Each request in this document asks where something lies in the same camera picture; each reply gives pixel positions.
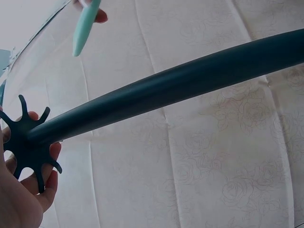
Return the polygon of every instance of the light green plastic piece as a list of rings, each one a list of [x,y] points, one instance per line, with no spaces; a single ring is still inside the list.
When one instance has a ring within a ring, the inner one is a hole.
[[[101,0],[92,0],[84,7],[73,36],[73,56],[79,56],[89,37],[92,25],[95,21]]]

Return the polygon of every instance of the toy rod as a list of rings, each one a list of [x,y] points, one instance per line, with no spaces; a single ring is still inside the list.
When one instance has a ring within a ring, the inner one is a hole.
[[[303,62],[304,29],[256,40],[114,90],[34,127],[27,140],[58,142]]]

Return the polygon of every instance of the gear-shaped end piece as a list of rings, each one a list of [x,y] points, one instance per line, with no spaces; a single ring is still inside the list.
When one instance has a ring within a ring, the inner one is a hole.
[[[19,179],[22,170],[26,167],[31,168],[37,178],[39,193],[44,192],[45,183],[42,176],[43,164],[50,164],[55,167],[59,173],[62,168],[49,154],[50,144],[35,146],[27,143],[27,133],[34,127],[42,124],[47,119],[50,108],[46,108],[40,119],[33,120],[28,114],[27,104],[22,95],[19,95],[22,106],[22,117],[19,121],[12,121],[3,111],[0,111],[0,117],[9,126],[11,134],[10,139],[4,143],[3,149],[11,151],[17,160],[17,167],[14,176]]]

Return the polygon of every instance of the mattress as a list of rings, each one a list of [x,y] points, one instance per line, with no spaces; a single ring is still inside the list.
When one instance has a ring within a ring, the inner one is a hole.
[[[304,28],[302,0],[103,0],[79,57],[67,5],[11,66],[4,111],[53,118],[136,80]],[[304,222],[304,65],[65,140],[42,228],[293,228]],[[24,170],[25,177],[30,170]]]

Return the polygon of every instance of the hand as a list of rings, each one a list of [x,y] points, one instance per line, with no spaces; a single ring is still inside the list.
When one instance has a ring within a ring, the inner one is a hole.
[[[33,120],[38,119],[35,112],[29,112]],[[45,191],[38,194],[38,182],[35,174],[18,181],[14,176],[17,166],[14,156],[4,161],[3,141],[10,138],[9,128],[0,128],[0,227],[1,228],[38,228],[43,213],[52,205],[57,191],[58,176],[53,166],[42,167]],[[61,144],[50,146],[50,155],[57,160]]]
[[[87,2],[88,4],[90,4],[90,2],[92,0],[84,0],[84,1]],[[73,0],[73,3],[74,3],[74,5],[76,6],[77,9],[82,10],[83,6],[81,5],[79,0]],[[106,21],[108,21],[107,14],[103,10],[99,9],[98,12],[97,12],[97,16],[95,18],[95,22],[96,23],[104,23]]]

